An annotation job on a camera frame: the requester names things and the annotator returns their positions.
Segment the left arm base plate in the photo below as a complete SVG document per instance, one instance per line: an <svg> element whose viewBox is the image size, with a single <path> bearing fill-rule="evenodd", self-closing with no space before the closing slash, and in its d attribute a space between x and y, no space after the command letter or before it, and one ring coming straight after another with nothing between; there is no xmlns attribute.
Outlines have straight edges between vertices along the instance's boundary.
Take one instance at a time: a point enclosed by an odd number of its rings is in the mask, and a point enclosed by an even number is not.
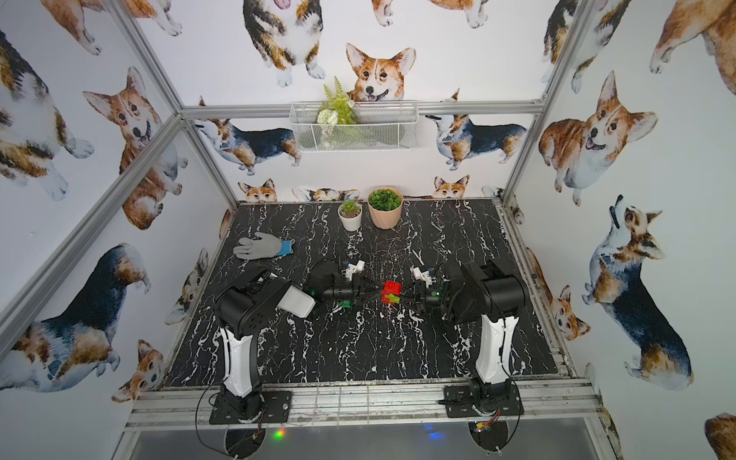
<svg viewBox="0 0 736 460"><path fill-rule="evenodd" d="M216 396L209 424L287 423L292 397L291 391L255 391L241 398L223 388Z"/></svg>

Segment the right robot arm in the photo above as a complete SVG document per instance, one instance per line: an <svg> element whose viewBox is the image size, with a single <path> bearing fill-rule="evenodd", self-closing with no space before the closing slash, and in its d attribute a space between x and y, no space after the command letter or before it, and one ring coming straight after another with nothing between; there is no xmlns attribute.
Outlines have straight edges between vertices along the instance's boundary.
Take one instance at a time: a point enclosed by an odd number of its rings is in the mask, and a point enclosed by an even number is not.
<svg viewBox="0 0 736 460"><path fill-rule="evenodd" d="M412 268L413 287L401 296L408 308L452 326L479 324L473 375L464 385L447 386L438 401L450 418L521 416L521 394L512 378L511 348L528 287L515 265L495 258L462 263L442 275L439 268Z"/></svg>

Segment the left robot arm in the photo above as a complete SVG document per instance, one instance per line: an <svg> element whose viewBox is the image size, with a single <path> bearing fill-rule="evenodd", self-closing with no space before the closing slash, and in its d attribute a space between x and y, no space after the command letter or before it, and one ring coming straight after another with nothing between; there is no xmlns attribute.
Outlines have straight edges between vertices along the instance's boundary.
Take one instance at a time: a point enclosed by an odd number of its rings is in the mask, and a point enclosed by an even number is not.
<svg viewBox="0 0 736 460"><path fill-rule="evenodd" d="M292 393L264 390L258 369L258 337L279 312L307 319L316 306L359 307L378 296L381 285L362 274L364 262L341 266L317 262L304 285L249 264L216 296L214 313L224 352L224 377L210 416L212 425L289 421Z"/></svg>

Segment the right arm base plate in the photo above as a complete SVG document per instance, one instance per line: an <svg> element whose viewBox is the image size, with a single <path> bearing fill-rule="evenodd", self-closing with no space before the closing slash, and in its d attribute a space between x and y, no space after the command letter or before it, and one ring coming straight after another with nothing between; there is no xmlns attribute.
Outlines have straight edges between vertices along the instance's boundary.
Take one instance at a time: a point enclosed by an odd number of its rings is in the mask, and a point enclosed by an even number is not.
<svg viewBox="0 0 736 460"><path fill-rule="evenodd" d="M497 384L471 381L467 385L445 386L438 404L446 408L450 419L524 414L519 389L509 379Z"/></svg>

